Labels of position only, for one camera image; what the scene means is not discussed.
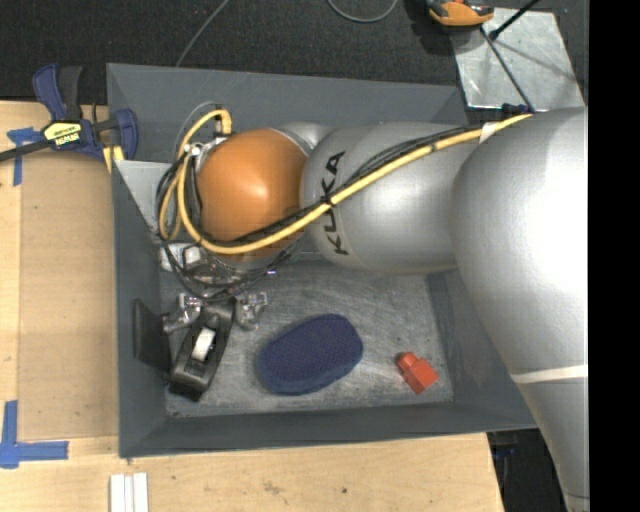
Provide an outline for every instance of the yellow cable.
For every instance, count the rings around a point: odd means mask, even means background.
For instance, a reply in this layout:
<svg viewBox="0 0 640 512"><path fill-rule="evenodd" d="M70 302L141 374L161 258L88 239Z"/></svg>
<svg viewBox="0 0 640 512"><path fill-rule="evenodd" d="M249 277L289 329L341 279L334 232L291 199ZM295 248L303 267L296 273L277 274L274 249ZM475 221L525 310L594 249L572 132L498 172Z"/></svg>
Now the yellow cable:
<svg viewBox="0 0 640 512"><path fill-rule="evenodd" d="M220 117L221 118L221 122L222 122L222 133L225 135L230 135L231 134L231 129L232 129L232 122L231 122L231 116L229 115L229 112L227 110L224 109L216 109L216 110L212 110L211 112L205 114L203 117L201 117L190 129L189 131L186 133L186 135L182 138L182 142L180 144L180 147L178 148L178 155L177 157L180 158L180 156L182 155L182 153L185 150L185 146L189 143L189 141L191 140L191 137L194 136L194 134L200 129L202 128L202 126L204 126L204 124L209 121L210 119L212 119L213 117ZM178 177L179 177L180 171L178 171L178 174L176 174L176 176L174 176L173 180L171 180L171 183L169 184L169 187L167 188L164 197L162 198L162 204L160 206L160 212L158 214L158 229L160 231L160 236L164 239L164 240L173 240L175 237L178 236L178 233L180 232L180 229L182 228L182 219L183 217L178 214L176 216L176 223L173 227L173 231L171 233L167 233L167 211L169 210L169 204L171 203L171 200L174 199L174 193L176 190L176 187L178 185Z"/></svg>
<svg viewBox="0 0 640 512"><path fill-rule="evenodd" d="M521 116L512 117L505 121L497 122L494 125L494 132L498 132L506 128L507 126L510 126L530 116L531 114L524 114ZM440 140L433 144L429 144L428 146L420 147L394 160L393 162L383 165L378 170L372 172L370 175L365 176L364 178L358 180L357 182L353 183L349 187L335 194L334 196L332 196L331 202L333 203L333 205L337 205L342 201L344 201L345 199L347 199L348 197L351 197L353 194L359 192L363 188L371 185L372 183L375 183L376 181L383 178L387 174L390 174L391 172L398 169L399 167L407 165L432 152L440 151L442 149L448 148L450 146L454 146L456 144L461 144L463 142L468 142L470 140L480 138L481 135L482 135L482 128L478 128L475 130L470 130L468 132L464 132L458 135L448 137L446 139ZM186 145L188 143L188 138L185 137L185 139L186 139L186 142L183 145ZM175 193L176 193L177 203L178 203L178 214L179 214L178 216L182 218L182 223L184 224L185 229L187 230L189 235L196 241L196 243L199 243L202 247L214 253L243 254L247 252L256 251L258 249L262 249L263 247L267 247L288 236L293 235L294 233L301 230L302 228L304 228L305 226L309 225L311 222L316 220L318 217L323 215L327 210L332 208L331 205L325 204L325 203L318 205L316 208L314 208L309 213L307 213L304 217L302 217L301 219L298 219L297 221L287 226L286 228L283 228L277 233L269 235L255 242L247 243L247 244L236 246L236 247L225 247L225 246L213 244L203 238L202 233L198 232L198 230L193 226L193 224L191 223L191 220L189 219L189 215L187 213L187 208L185 203L185 194L184 194L186 174L187 174L186 170L187 170L187 161L185 160L182 163L176 175L177 190Z"/></svg>
<svg viewBox="0 0 640 512"><path fill-rule="evenodd" d="M169 209L169 203L171 202L177 185L178 182L175 178L171 180L171 183L162 198L162 204L160 205L159 218L161 219L161 222L158 223L158 228L160 229L160 236L165 240L173 240L177 237L180 232L180 228L182 227L182 219L180 215L176 215L176 223L173 226L173 231L171 231L171 234L167 233L167 210Z"/></svg>

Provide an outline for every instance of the white stripe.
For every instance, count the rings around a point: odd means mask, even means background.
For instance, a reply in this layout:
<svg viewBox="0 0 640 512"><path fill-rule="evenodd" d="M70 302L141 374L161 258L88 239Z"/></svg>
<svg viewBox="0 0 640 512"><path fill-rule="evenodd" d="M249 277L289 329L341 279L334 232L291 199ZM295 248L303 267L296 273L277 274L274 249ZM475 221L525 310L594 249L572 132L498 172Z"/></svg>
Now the white stripe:
<svg viewBox="0 0 640 512"><path fill-rule="evenodd" d="M485 140L496 133L497 126L498 123L484 123L482 125L482 131L480 133L480 140L478 141L478 144L482 144Z"/></svg>
<svg viewBox="0 0 640 512"><path fill-rule="evenodd" d="M547 382L551 380L575 379L589 376L589 365L566 366L565 368L552 368L538 372L519 373L511 375L516 384L532 384L534 382Z"/></svg>

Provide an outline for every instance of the kuka logo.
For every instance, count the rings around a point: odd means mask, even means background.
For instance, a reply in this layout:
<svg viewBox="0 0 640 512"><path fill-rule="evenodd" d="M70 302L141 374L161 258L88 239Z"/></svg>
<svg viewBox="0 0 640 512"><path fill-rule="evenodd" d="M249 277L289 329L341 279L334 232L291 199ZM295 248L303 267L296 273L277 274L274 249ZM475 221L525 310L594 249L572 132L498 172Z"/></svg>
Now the kuka logo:
<svg viewBox="0 0 640 512"><path fill-rule="evenodd" d="M328 198L329 194L333 190L333 187L336 183L336 174L338 173L338 162L343 156L344 151L329 157L329 160L327 161L325 169L329 171L333 177L331 178L331 181L329 183L327 183L325 179L322 178L322 192L325 198ZM333 213L333 208L327 210L325 212L325 215L329 218L329 224L324 226L324 232L327 235L327 240L329 240L329 243L333 245L336 254L348 256L349 253L342 248L342 239L340 238L340 235L336 234L335 238L331 237L331 233L335 233L338 230L338 226L336 225L336 217Z"/></svg>

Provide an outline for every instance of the white cable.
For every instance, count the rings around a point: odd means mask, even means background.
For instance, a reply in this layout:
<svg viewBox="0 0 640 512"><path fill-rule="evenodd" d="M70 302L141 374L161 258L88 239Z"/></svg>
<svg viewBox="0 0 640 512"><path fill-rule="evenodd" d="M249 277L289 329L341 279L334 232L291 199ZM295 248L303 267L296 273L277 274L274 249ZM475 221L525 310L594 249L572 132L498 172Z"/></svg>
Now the white cable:
<svg viewBox="0 0 640 512"><path fill-rule="evenodd" d="M340 16L342 16L345 19L348 19L350 21L355 21L356 23L376 23L377 21L382 21L387 16L389 16L389 14L391 14L391 11L393 11L396 5L398 5L398 0L393 0L391 2L391 5L385 12L383 12L380 16L376 16L374 18L358 18L357 16L352 16L351 14L347 14L346 12L339 9L338 6L333 3L333 0L327 0L327 3L331 6L331 8L334 11L336 11Z"/></svg>
<svg viewBox="0 0 640 512"><path fill-rule="evenodd" d="M213 21L213 18L215 18L218 13L225 8L225 6L229 3L229 0L224 0L224 2L222 2L220 4L220 6L213 11L213 13L211 14L211 16L209 16L207 18L207 20L202 24L202 26L200 27L200 29L196 32L196 35L193 36L193 38L191 38L191 41L189 41L189 44L187 45L187 47L184 49L184 51L182 52L182 55L180 55L180 58L178 59L178 62L176 62L175 67L179 68L180 65L182 64L182 61L184 60L184 58L187 56L187 53L189 53L191 51L191 48L193 48L193 45L196 43L196 41L198 40L198 38L202 35L202 33L205 31L205 29L209 26L209 23L211 23Z"/></svg>

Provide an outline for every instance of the wooden table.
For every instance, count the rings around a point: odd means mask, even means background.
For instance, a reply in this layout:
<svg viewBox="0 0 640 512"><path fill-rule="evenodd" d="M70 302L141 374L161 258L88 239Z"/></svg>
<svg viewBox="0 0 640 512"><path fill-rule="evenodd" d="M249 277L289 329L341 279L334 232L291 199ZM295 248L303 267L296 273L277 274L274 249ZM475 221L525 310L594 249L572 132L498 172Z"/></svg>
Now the wooden table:
<svg viewBox="0 0 640 512"><path fill-rule="evenodd" d="M0 102L0 150L48 121ZM19 441L70 442L68 460L0 469L3 512L107 511L109 476L137 472L151 512L504 510L484 434L120 459L108 171L50 150L24 158L20 186L13 171L0 164L0 406L18 399Z"/></svg>

